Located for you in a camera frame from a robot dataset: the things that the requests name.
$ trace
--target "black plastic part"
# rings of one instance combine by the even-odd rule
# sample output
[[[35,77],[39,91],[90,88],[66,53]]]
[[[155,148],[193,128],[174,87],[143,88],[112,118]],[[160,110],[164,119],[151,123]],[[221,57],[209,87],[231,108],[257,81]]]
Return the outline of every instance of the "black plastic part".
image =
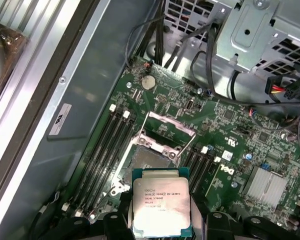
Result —
[[[111,212],[104,216],[104,233],[107,240],[135,240],[135,236],[122,213]]]
[[[84,217],[72,217],[61,221],[58,226],[48,231],[39,240],[69,240],[87,236],[90,222]]]
[[[300,79],[285,87],[284,97],[289,100],[300,97]]]
[[[128,221],[128,212],[129,212],[131,200],[132,200],[131,192],[122,192],[121,193],[120,205],[118,207],[118,212],[122,213],[127,221]]]
[[[271,94],[272,92],[272,87],[274,85],[276,86],[280,86],[281,82],[282,82],[282,76],[270,76],[268,77],[268,79],[266,80],[266,85],[265,85],[265,89],[264,92],[268,95]]]
[[[206,219],[207,240],[235,240],[229,218],[222,212],[211,212]]]
[[[259,220],[259,223],[254,223],[253,219]],[[243,221],[243,228],[246,233],[263,240],[300,240],[294,233],[263,217],[247,217]]]

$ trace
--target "capacitor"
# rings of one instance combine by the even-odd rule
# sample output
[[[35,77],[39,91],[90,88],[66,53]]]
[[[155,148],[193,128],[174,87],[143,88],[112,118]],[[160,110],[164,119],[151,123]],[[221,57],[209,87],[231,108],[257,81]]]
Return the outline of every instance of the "capacitor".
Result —
[[[296,141],[297,140],[297,136],[296,135],[294,135],[294,134],[289,134],[289,135],[287,135],[286,137],[285,137],[285,140],[287,141],[287,142],[294,142],[294,141]]]
[[[251,161],[252,160],[252,154],[251,153],[243,154],[243,158],[247,159],[248,161]]]
[[[290,215],[289,217],[288,217],[288,221],[290,222],[290,223],[292,223],[293,225],[295,225],[295,226],[299,226],[300,225],[300,222],[298,221],[298,219],[296,219],[294,216],[292,216],[292,215]]]
[[[210,96],[212,94],[210,89],[208,89],[205,93],[206,93],[207,96]]]

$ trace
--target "white label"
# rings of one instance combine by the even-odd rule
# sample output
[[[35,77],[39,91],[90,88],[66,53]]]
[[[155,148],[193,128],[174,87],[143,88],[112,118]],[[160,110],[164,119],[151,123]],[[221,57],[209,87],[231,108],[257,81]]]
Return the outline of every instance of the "white label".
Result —
[[[72,107],[71,104],[67,104],[67,103],[63,104],[58,116],[56,117],[56,120],[54,121],[54,124],[51,128],[49,135],[58,135],[59,134],[59,132],[62,128],[62,125],[64,124],[64,122],[68,116],[68,113],[70,112],[71,107]]]
[[[222,158],[227,160],[227,161],[231,161],[232,156],[233,156],[233,153],[229,152],[227,150],[224,150],[224,152],[222,154]]]

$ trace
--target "heatsink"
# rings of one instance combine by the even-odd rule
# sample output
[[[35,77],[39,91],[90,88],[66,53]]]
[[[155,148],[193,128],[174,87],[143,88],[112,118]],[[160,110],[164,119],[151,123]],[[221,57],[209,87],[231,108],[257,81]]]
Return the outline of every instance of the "heatsink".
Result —
[[[287,180],[274,172],[255,166],[243,190],[243,194],[275,208],[285,191]]]

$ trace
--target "intel xeon processor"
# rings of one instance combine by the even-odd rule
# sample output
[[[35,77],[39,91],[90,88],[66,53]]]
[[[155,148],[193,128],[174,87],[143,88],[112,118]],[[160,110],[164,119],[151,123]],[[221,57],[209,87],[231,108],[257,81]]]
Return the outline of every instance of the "intel xeon processor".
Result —
[[[191,226],[188,179],[178,175],[135,179],[133,216],[136,237],[181,236]]]

